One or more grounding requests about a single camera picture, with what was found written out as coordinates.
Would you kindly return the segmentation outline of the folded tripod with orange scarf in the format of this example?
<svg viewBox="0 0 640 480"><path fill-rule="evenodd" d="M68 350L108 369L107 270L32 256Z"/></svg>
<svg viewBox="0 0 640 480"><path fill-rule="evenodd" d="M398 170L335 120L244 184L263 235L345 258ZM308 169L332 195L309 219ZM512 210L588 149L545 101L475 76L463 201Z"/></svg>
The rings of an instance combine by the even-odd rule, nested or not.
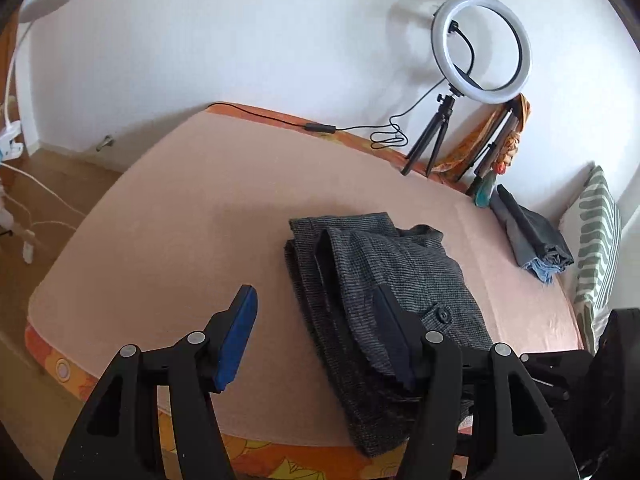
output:
<svg viewBox="0 0 640 480"><path fill-rule="evenodd" d="M530 104L523 93L498 105L484 122L436 162L431 175L461 191L462 178L473 171L465 195L472 198L475 206L488 207L498 177L506 173L518 154L529 112Z"/></svg>

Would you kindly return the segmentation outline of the white clip desk lamp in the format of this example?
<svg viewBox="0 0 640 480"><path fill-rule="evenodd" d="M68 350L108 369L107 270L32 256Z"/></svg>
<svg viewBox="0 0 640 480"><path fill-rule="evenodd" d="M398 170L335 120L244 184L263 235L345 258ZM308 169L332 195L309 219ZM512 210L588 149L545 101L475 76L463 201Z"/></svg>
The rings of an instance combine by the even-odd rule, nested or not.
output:
<svg viewBox="0 0 640 480"><path fill-rule="evenodd" d="M32 119L27 117L30 104L20 100L27 96L32 76L29 55L32 52L32 29L47 16L72 0L23 0L17 11L17 34L10 57L1 107L1 161L21 158L35 142Z"/></svg>

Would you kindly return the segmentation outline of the green patterned white pillow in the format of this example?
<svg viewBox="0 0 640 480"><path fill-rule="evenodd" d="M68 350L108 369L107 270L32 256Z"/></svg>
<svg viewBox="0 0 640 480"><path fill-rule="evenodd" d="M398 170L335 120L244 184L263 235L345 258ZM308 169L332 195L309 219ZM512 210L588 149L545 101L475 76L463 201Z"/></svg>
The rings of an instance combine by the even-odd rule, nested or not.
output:
<svg viewBox="0 0 640 480"><path fill-rule="evenodd" d="M584 187L560 220L574 263L560 276L587 351L595 354L608 324L622 227L620 208L601 167L591 169Z"/></svg>

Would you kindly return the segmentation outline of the grey houndstooth pants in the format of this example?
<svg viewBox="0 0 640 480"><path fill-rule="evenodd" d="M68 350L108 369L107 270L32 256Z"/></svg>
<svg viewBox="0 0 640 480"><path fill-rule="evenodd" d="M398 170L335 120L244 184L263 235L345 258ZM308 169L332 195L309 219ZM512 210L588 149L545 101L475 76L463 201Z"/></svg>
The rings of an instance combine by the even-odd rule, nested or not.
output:
<svg viewBox="0 0 640 480"><path fill-rule="evenodd" d="M492 341L480 307L442 246L442 232L431 226L398 229L385 212L288 224L288 273L349 437L365 456L391 451L408 439L420 401L395 374L375 291L388 288L426 330L487 350Z"/></svg>

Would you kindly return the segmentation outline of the metal door stopper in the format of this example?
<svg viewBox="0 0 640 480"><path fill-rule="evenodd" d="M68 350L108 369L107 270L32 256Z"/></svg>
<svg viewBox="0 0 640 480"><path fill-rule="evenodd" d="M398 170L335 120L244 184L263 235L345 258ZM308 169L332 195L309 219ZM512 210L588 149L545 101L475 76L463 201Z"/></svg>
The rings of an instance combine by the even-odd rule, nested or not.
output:
<svg viewBox="0 0 640 480"><path fill-rule="evenodd" d="M104 139L96 146L96 151L100 152L104 148L110 148L115 143L115 139L112 136L104 136Z"/></svg>

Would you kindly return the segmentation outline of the black mini tripod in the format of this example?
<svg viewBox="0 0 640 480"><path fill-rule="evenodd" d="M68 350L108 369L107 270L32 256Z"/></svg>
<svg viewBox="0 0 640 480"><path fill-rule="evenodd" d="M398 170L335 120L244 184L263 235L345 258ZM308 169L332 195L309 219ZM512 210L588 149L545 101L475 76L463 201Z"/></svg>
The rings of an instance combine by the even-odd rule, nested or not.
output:
<svg viewBox="0 0 640 480"><path fill-rule="evenodd" d="M442 142L444 142L448 131L450 117L452 110L454 109L454 103L459 96L461 96L461 93L457 92L454 87L449 88L449 93L446 94L446 96L442 96L441 94L438 96L438 110L436 110L436 113L423 130L420 138L416 141L416 144L413 145L409 154L406 156L405 166L400 170L400 173L403 176L406 176L411 170L413 170L413 167L416 166L416 163L423 155L428 144L435 141L432 154L427 162L426 169L424 170L425 177L428 177L431 174L440 148L442 147Z"/></svg>

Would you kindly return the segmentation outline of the folded dark grey clothes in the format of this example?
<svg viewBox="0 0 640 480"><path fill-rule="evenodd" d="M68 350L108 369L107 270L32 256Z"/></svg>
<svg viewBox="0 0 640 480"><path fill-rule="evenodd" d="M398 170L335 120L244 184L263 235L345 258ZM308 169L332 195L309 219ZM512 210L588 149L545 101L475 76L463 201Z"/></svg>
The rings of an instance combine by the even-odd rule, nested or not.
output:
<svg viewBox="0 0 640 480"><path fill-rule="evenodd" d="M546 217L521 206L499 184L491 194L491 210L506 231L516 264L549 285L574 264L565 238Z"/></svg>

